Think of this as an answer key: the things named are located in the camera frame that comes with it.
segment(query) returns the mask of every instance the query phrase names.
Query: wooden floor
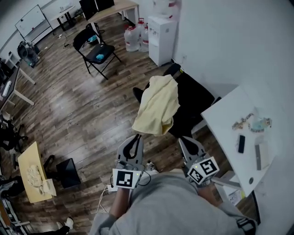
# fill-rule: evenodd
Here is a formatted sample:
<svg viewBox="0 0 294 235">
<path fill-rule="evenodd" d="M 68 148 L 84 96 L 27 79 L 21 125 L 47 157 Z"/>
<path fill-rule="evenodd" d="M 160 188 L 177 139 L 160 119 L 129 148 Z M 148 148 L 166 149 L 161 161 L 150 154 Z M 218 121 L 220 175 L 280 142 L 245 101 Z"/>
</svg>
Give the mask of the wooden floor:
<svg viewBox="0 0 294 235">
<path fill-rule="evenodd" d="M 54 182 L 57 197 L 44 202 L 30 204 L 25 192 L 13 198 L 19 218 L 31 222 L 29 232 L 57 229 L 56 221 L 63 222 L 68 216 L 75 223 L 70 233 L 89 232 L 100 194 L 110 182 L 117 148 L 135 134 L 131 126 L 139 104 L 132 88 L 145 87 L 151 76 L 161 75 L 168 68 L 168 65 L 157 68 L 147 53 L 126 52 L 124 24 L 126 22 L 119 15 L 99 22 L 100 29 L 105 29 L 103 38 L 115 46 L 123 61 L 120 64 L 115 59 L 107 67 L 108 81 L 92 67 L 91 74 L 88 74 L 82 57 L 72 45 L 64 48 L 65 37 L 58 39 L 56 36 L 64 34 L 61 29 L 55 36 L 50 34 L 38 44 L 43 51 L 34 69 L 23 66 L 36 85 L 20 78 L 17 90 L 34 101 L 35 106 L 13 97 L 16 106 L 7 104 L 5 110 L 14 116 L 17 126 L 25 125 L 29 140 L 24 143 L 24 149 L 37 141 L 44 161 L 51 154 L 56 156 L 55 164 L 73 158 L 82 181 L 81 185 L 69 189 Z M 84 20 L 66 31 L 66 43 L 71 44 L 86 25 Z M 182 158 L 175 137 L 168 133 L 163 137 L 145 134 L 143 138 L 144 161 L 154 161 L 161 172 L 181 167 Z M 230 169 L 224 153 L 207 128 L 197 133 L 197 139 L 216 157 L 220 174 Z M 18 170 L 13 170 L 11 156 L 3 150 L 1 154 L 3 174 L 7 178 L 19 175 Z M 113 197 L 114 194 L 105 194 L 102 204 L 106 209 L 111 206 Z M 239 208 L 256 218 L 252 197 L 240 203 Z"/>
</svg>

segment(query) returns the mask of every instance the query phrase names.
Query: yellow towel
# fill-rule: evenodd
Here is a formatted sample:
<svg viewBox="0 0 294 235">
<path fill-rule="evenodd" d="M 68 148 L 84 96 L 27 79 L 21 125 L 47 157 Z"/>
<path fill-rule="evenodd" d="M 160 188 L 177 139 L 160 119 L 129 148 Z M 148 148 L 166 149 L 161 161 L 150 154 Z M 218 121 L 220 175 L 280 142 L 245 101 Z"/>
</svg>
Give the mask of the yellow towel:
<svg viewBox="0 0 294 235">
<path fill-rule="evenodd" d="M 180 107 L 178 83 L 171 75 L 153 76 L 149 83 L 132 128 L 143 133 L 164 135 L 173 126 L 173 116 Z"/>
</svg>

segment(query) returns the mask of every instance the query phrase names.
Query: whiteboard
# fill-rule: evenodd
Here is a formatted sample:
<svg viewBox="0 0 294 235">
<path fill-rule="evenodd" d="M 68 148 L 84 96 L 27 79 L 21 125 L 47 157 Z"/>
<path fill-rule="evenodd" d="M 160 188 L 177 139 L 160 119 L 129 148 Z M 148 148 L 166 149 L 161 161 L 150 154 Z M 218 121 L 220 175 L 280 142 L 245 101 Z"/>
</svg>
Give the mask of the whiteboard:
<svg viewBox="0 0 294 235">
<path fill-rule="evenodd" d="M 39 5 L 31 9 L 15 25 L 23 37 L 26 37 L 34 28 L 41 24 L 45 19 Z"/>
</svg>

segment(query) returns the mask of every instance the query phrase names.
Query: chair backrest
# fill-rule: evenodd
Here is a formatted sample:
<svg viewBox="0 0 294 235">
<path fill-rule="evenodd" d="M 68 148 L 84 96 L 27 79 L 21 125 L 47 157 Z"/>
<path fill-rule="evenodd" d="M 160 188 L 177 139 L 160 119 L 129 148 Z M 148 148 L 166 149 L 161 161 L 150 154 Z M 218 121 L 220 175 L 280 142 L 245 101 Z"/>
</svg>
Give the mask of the chair backrest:
<svg viewBox="0 0 294 235">
<path fill-rule="evenodd" d="M 88 41 L 88 39 L 92 36 L 96 35 L 99 37 L 99 35 L 96 34 L 96 32 L 91 28 L 85 28 L 77 36 L 75 36 L 73 40 L 73 47 L 79 52 L 80 48 L 83 46 L 83 44 Z"/>
</svg>

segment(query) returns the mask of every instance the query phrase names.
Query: shoe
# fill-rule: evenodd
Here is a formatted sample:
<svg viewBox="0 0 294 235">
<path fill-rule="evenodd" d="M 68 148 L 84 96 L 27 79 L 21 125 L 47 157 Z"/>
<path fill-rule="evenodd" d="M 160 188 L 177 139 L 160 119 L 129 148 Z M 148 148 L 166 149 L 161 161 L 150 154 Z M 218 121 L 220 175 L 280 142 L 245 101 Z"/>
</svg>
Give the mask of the shoe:
<svg viewBox="0 0 294 235">
<path fill-rule="evenodd" d="M 74 221 L 72 218 L 68 217 L 68 219 L 66 220 L 65 226 L 68 226 L 69 229 L 73 229 L 74 228 Z"/>
<path fill-rule="evenodd" d="M 58 229 L 61 229 L 63 227 L 63 225 L 60 222 L 56 222 Z"/>
<path fill-rule="evenodd" d="M 146 167 L 147 167 L 147 171 L 153 171 L 153 170 L 156 170 L 156 166 L 155 166 L 155 164 L 154 164 L 153 162 L 151 162 L 151 161 L 148 161 L 148 162 L 147 162 Z"/>
</svg>

